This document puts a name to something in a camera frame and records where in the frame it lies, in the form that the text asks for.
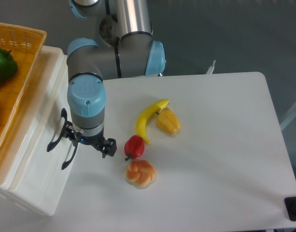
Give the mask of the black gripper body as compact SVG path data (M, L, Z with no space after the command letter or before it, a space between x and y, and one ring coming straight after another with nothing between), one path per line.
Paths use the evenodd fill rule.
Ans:
M104 130L101 130L100 133L94 136L83 136L82 133L76 132L75 138L81 144L91 145L99 149L103 149L105 145Z

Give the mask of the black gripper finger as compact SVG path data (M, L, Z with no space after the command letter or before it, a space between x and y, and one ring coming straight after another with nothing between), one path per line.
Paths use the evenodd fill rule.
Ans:
M65 121L62 127L62 137L68 138L73 145L78 145L81 139L81 133L74 130L71 122Z
M117 150L116 140L113 138L103 138L97 145L97 148L102 153L103 158L107 156L113 157Z

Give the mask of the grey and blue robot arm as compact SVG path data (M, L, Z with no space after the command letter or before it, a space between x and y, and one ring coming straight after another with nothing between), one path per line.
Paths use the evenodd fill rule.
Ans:
M144 0L71 0L69 5L77 17L111 17L114 44L101 48L87 38L69 44L67 100L71 121L64 123L61 136L69 138L74 147L90 145L103 156L113 156L116 141L103 135L103 81L162 73L166 65L164 47L152 37Z

